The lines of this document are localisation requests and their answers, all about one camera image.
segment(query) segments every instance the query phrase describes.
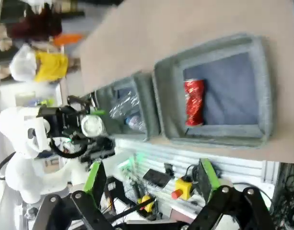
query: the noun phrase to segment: person in yellow shorts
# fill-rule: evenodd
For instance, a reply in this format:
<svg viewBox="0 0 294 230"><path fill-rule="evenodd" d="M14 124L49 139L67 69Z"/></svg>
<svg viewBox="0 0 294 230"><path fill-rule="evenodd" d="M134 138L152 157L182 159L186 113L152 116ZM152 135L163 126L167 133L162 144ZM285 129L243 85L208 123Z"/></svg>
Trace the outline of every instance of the person in yellow shorts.
<svg viewBox="0 0 294 230"><path fill-rule="evenodd" d="M57 81L80 67L78 58L48 53L24 44L8 67L0 66L0 79L12 76L16 81Z"/></svg>

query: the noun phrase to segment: small gray bin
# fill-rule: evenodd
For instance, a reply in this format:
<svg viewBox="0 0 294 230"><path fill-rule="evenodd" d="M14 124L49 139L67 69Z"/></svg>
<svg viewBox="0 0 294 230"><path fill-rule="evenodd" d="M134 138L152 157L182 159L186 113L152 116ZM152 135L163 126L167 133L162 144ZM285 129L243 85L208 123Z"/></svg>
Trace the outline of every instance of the small gray bin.
<svg viewBox="0 0 294 230"><path fill-rule="evenodd" d="M117 100L117 92L125 94L129 90L135 92L139 98L139 113L146 124L146 133L134 131L130 129L124 121L112 119L109 116L109 111ZM110 137L146 141L151 136L159 135L160 126L151 74L142 72L134 73L130 77L121 79L96 90L95 97L99 108L106 112L101 118L106 132Z"/></svg>
<svg viewBox="0 0 294 230"><path fill-rule="evenodd" d="M185 126L184 80L204 80L205 125ZM153 83L162 134L175 143L259 147L272 131L270 77L261 38L236 34L159 61Z"/></svg>

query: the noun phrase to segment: red button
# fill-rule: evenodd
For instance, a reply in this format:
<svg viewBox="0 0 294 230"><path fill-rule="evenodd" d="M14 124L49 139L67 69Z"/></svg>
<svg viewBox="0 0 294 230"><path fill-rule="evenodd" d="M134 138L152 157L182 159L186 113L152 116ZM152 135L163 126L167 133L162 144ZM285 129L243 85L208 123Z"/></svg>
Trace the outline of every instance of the red button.
<svg viewBox="0 0 294 230"><path fill-rule="evenodd" d="M183 194L183 191L181 189L175 190L171 193L171 197L176 200Z"/></svg>

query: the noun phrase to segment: gray floor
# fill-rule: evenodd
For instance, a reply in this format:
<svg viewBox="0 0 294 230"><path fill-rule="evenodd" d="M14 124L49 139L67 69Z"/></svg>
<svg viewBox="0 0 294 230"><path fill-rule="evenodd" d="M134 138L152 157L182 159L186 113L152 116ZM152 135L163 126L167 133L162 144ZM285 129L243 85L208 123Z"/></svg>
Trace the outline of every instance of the gray floor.
<svg viewBox="0 0 294 230"><path fill-rule="evenodd" d="M101 22L105 18L105 15L111 9L111 7L94 6L90 4L80 3L78 9L85 11L85 18L64 21L62 23L63 33L91 33L97 28L98 25L101 24ZM80 43L66 46L65 53L72 57L78 57ZM83 95L83 84L81 76L81 71L77 71L66 76L66 91L68 95Z"/></svg>

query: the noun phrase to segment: red can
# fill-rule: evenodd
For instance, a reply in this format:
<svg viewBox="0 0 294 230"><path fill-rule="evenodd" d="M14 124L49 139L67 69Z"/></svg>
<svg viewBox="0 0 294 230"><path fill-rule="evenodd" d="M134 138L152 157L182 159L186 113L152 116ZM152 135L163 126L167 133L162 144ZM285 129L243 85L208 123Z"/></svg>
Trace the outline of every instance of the red can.
<svg viewBox="0 0 294 230"><path fill-rule="evenodd" d="M184 82L186 93L187 126L201 126L203 124L203 80L186 80Z"/></svg>

